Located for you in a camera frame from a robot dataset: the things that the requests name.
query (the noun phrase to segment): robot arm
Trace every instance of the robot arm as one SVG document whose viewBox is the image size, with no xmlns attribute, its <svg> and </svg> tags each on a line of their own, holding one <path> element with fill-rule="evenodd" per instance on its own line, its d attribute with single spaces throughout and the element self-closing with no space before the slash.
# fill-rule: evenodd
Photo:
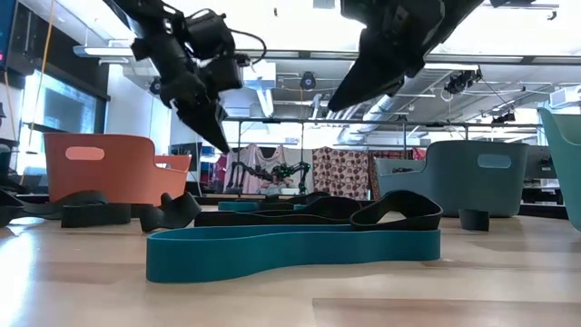
<svg viewBox="0 0 581 327">
<path fill-rule="evenodd" d="M 250 64 L 235 52 L 225 15 L 206 10 L 185 17 L 162 0 L 104 0 L 136 34 L 135 59 L 150 58 L 161 79 L 163 103 L 224 153 L 227 114 L 219 92 L 242 87 L 239 67 Z M 535 0 L 490 0 L 493 6 Z M 424 57 L 444 42 L 483 0 L 340 0 L 341 14 L 362 22 L 359 58 L 330 99 L 339 111 L 381 94 L 394 95 L 404 76 L 414 77 Z M 204 67 L 198 63 L 210 61 Z"/>
</svg>

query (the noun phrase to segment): ceiling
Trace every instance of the ceiling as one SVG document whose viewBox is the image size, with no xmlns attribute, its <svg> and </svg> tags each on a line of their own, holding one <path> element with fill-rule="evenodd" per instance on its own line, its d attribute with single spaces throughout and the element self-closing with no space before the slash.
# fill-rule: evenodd
<svg viewBox="0 0 581 327">
<path fill-rule="evenodd" d="M 227 1 L 230 0 L 221 0 L 215 4 L 222 4 Z M 45 19 L 48 18 L 50 0 L 21 0 L 21 2 L 41 17 Z M 293 2 L 293 5 L 289 5 L 290 2 L 278 0 L 273 0 L 273 3 L 269 3 L 269 5 L 264 5 L 264 3 L 261 3 L 262 5 L 257 5 L 259 2 L 260 1 L 256 3 L 256 13 L 259 14 L 261 12 L 268 12 L 268 15 L 271 15 L 271 7 L 273 4 L 278 6 L 282 13 L 287 11 L 293 13 L 296 12 L 296 15 L 300 13 L 300 10 L 305 13 L 310 13 L 310 11 L 308 11 L 309 4 L 312 5 L 311 0 L 306 2 L 300 0 L 296 4 Z M 118 25 L 120 22 L 115 20 L 115 17 L 112 15 L 112 13 L 107 12 L 107 8 L 106 6 L 103 7 L 103 2 L 101 0 L 84 0 L 82 3 L 78 0 L 57 0 L 56 3 L 57 5 L 54 9 L 56 17 L 54 20 L 55 26 L 69 34 L 73 39 L 82 45 L 103 46 L 106 45 L 107 41 L 110 41 L 111 39 L 128 38 L 128 35 L 131 36 L 131 32 L 123 25 Z M 178 5 L 178 7 L 182 5 L 188 8 L 188 12 L 190 12 L 194 9 L 194 6 L 196 8 L 203 6 L 204 1 L 200 0 L 193 2 L 189 0 L 174 0 L 170 1 L 170 3 L 173 5 Z M 232 2 L 231 5 L 236 6 L 238 3 L 239 2 Z M 245 2 L 243 7 L 251 7 L 249 3 Z M 573 4 L 573 2 L 569 0 L 566 0 L 563 3 L 568 3 L 568 5 Z M 239 25 L 246 24 L 246 21 L 252 21 L 253 24 L 258 21 L 256 19 L 248 20 L 246 14 L 243 17 L 245 20 L 241 19 L 239 18 L 240 15 L 237 15 L 237 13 L 238 10 L 231 10 L 228 19 L 231 20 L 231 22 L 234 22 L 234 26 L 239 29 Z M 514 24 L 514 22 L 512 22 L 510 19 L 506 21 L 507 19 L 503 18 L 502 21 L 495 22 L 493 25 L 479 25 L 482 31 L 488 31 L 488 36 L 480 33 L 478 34 L 478 37 L 470 37 L 470 33 L 467 32 L 468 28 L 476 28 L 478 25 L 477 22 L 481 23 L 483 19 L 490 19 L 488 14 L 489 12 L 483 12 L 474 15 L 474 17 L 469 17 L 467 21 L 458 28 L 458 31 L 452 35 L 449 43 L 440 46 L 437 51 L 441 53 L 450 53 L 454 52 L 454 49 L 456 48 L 460 49 L 458 50 L 459 53 L 466 54 L 470 53 L 471 51 L 476 51 L 470 50 L 469 45 L 471 45 L 472 47 L 476 47 L 476 53 L 485 53 L 486 51 L 478 50 L 478 42 L 475 40 L 482 38 L 483 44 L 494 44 L 495 38 L 490 39 L 490 36 L 502 34 L 498 31 L 498 28 L 504 28 L 502 27 L 503 24 L 507 26 Z M 563 15 L 563 17 L 564 18 L 560 22 L 557 21 L 561 25 L 564 24 L 564 22 L 569 22 L 566 19 L 570 19 L 568 18 L 569 15 Z M 271 35 L 267 32 L 264 32 L 264 34 L 266 34 L 265 39 L 271 40 L 269 44 L 274 43 L 277 45 L 275 48 L 284 49 L 284 45 L 289 45 L 294 42 L 292 41 L 295 40 L 293 37 L 297 36 L 298 38 L 295 40 L 298 42 L 297 44 L 304 45 L 307 48 L 314 47 L 326 49 L 322 45 L 325 45 L 326 42 L 330 40 L 330 38 L 341 39 L 341 34 L 343 33 L 339 30 L 333 30 L 332 27 L 340 25 L 343 26 L 346 24 L 345 22 L 340 24 L 325 24 L 326 27 L 317 29 L 317 31 L 321 30 L 322 33 L 326 33 L 326 36 L 321 36 L 317 31 L 312 30 L 311 27 L 310 30 L 307 31 L 300 30 L 304 26 L 297 25 L 296 18 L 293 19 L 295 25 L 289 25 L 294 27 L 292 27 L 291 32 L 288 32 L 289 35 L 285 36 L 286 38 L 280 37 L 280 33 L 282 33 L 283 28 L 271 29 L 276 30 L 277 33 L 280 32 L 278 35 Z M 545 20 L 545 18 L 541 19 L 542 24 L 544 25 L 547 24 Z M 281 27 L 282 25 L 280 24 L 282 23 L 280 23 L 280 21 L 284 22 L 283 19 L 277 20 L 270 17 L 265 24 L 273 24 L 273 26 Z M 248 22 L 248 24 L 250 31 L 252 31 L 252 28 L 258 28 L 255 25 L 251 25 L 251 22 Z M 353 39 L 351 32 L 353 30 L 357 32 L 357 28 L 357 26 L 352 26 L 349 35 L 344 35 L 343 37 L 345 40 L 348 40 L 348 42 L 343 43 L 343 45 L 341 45 L 341 42 L 338 42 L 338 45 L 334 46 L 334 48 L 351 49 L 353 47 L 353 42 L 356 42 L 357 39 Z M 514 32 L 514 30 L 506 30 L 507 34 Z M 542 34 L 542 30 L 536 30 L 535 33 Z M 541 39 L 546 38 L 548 40 L 552 40 L 552 42 L 547 43 L 545 47 L 537 46 L 536 49 L 544 48 L 545 50 L 542 51 L 542 53 L 545 55 L 573 54 L 578 51 L 579 45 L 562 45 L 564 41 L 563 37 L 561 36 L 562 35 L 556 34 L 554 34 L 554 37 L 551 37 L 551 35 L 539 36 Z M 530 35 L 528 35 L 527 37 L 523 37 L 523 39 L 526 39 L 527 42 L 529 42 L 531 39 L 534 39 L 534 37 L 531 38 Z M 498 38 L 498 40 L 505 47 L 508 47 L 510 44 L 510 40 L 507 40 L 505 37 Z M 237 43 L 241 47 L 256 47 L 256 45 L 253 44 L 246 45 L 248 43 L 247 41 L 248 40 L 242 40 L 239 42 L 239 39 L 237 39 Z M 518 37 L 513 37 L 512 42 L 517 44 L 515 47 L 516 49 L 523 48 L 523 45 L 518 42 Z M 286 48 L 297 49 L 296 46 L 287 46 Z M 528 54 L 529 51 L 523 50 L 522 53 Z M 313 97 L 316 94 L 320 94 L 323 103 L 324 100 L 328 100 L 334 92 L 335 88 L 339 85 L 340 80 L 349 71 L 351 65 L 350 61 L 334 60 L 271 60 L 270 62 L 276 64 L 276 87 L 271 90 L 272 100 L 274 103 L 274 116 L 281 118 L 293 117 L 302 119 L 312 117 L 314 110 L 310 105 L 310 101 L 313 99 Z M 135 71 L 135 68 L 142 68 L 144 70 L 147 70 L 148 68 L 147 63 L 130 64 L 129 66 L 131 69 L 133 69 L 133 71 Z M 581 66 L 481 65 L 481 69 L 484 75 L 484 79 L 488 82 L 488 84 L 475 84 L 472 88 L 469 89 L 469 91 L 471 93 L 485 93 L 483 95 L 475 96 L 457 94 L 451 101 L 447 102 L 442 99 L 442 96 L 444 98 L 448 98 L 449 95 L 444 93 L 440 96 L 440 94 L 442 93 L 442 89 L 448 80 L 449 75 L 453 74 L 454 72 L 449 70 L 424 71 L 417 77 L 416 80 L 407 82 L 407 84 L 400 92 L 401 97 L 396 102 L 397 105 L 394 105 L 389 110 L 394 113 L 406 113 L 408 120 L 411 122 L 445 120 L 464 122 L 478 118 L 482 115 L 482 113 L 495 114 L 495 112 L 491 112 L 492 109 L 495 106 L 503 104 L 503 101 L 509 102 L 512 100 L 520 99 L 518 103 L 522 105 L 526 103 L 543 101 L 547 98 L 547 94 L 545 93 L 553 91 L 556 84 L 581 84 Z M 317 78 L 317 86 L 315 90 L 303 92 L 300 91 L 300 77 L 305 72 L 313 72 L 315 74 L 315 77 Z M 148 74 L 145 76 L 139 74 L 129 74 L 129 77 L 144 89 L 147 88 L 149 81 L 153 79 L 153 76 Z M 523 86 L 525 86 L 527 89 L 526 92 L 507 92 L 510 90 L 520 90 Z M 501 92 L 502 99 L 492 94 L 490 88 L 493 88 L 497 92 Z M 540 93 L 530 93 L 530 91 L 537 91 Z M 415 94 L 422 94 L 422 96 L 431 97 L 413 97 Z M 262 114 L 261 102 L 259 101 L 259 97 L 254 90 L 233 90 L 224 93 L 222 97 L 222 102 L 230 114 L 245 116 L 261 116 Z M 345 115 L 343 118 L 361 119 L 370 109 L 372 104 L 373 102 L 369 102 L 366 105 L 358 106 L 357 108 L 354 108 L 354 110 L 350 111 L 349 115 Z M 409 110 L 410 104 L 413 105 L 413 111 Z M 318 111 L 317 116 L 319 118 L 324 118 L 328 115 L 329 113 L 327 113 L 326 108 L 323 105 Z M 377 131 L 390 131 L 392 129 L 393 128 L 390 128 L 389 126 L 381 126 Z"/>
</svg>

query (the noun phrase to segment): window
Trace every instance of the window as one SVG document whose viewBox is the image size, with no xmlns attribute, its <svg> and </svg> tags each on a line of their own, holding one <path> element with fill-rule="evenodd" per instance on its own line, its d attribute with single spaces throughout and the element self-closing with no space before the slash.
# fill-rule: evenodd
<svg viewBox="0 0 581 327">
<path fill-rule="evenodd" d="M 26 77 L 22 112 L 23 126 L 19 137 L 20 154 L 16 165 L 16 171 L 19 174 L 45 172 L 43 132 L 101 133 L 103 131 L 104 100 L 60 82 L 47 74 L 43 77 L 40 90 L 39 83 L 39 71 Z"/>
</svg>

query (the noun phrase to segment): wooden surface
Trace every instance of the wooden surface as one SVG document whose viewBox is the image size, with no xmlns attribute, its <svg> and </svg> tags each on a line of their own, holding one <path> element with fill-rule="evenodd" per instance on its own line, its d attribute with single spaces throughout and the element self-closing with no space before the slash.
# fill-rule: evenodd
<svg viewBox="0 0 581 327">
<path fill-rule="evenodd" d="M 442 222 L 433 263 L 301 266 L 226 282 L 145 281 L 138 222 L 0 229 L 4 326 L 581 326 L 581 233 L 569 222 Z"/>
</svg>

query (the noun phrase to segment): teal fabric loop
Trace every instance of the teal fabric loop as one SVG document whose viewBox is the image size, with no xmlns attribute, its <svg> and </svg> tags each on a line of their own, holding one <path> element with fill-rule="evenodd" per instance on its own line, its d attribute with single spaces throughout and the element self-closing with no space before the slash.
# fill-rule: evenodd
<svg viewBox="0 0 581 327">
<path fill-rule="evenodd" d="M 196 227 L 147 238 L 150 282 L 214 282 L 306 264 L 433 261 L 440 230 L 356 232 L 351 225 Z"/>
<path fill-rule="evenodd" d="M 236 213 L 251 213 L 258 211 L 260 208 L 260 203 L 258 202 L 246 202 L 246 201 L 239 201 L 239 202 L 220 202 L 218 203 L 218 210 L 220 211 L 229 211 L 229 212 L 236 212 Z"/>
</svg>

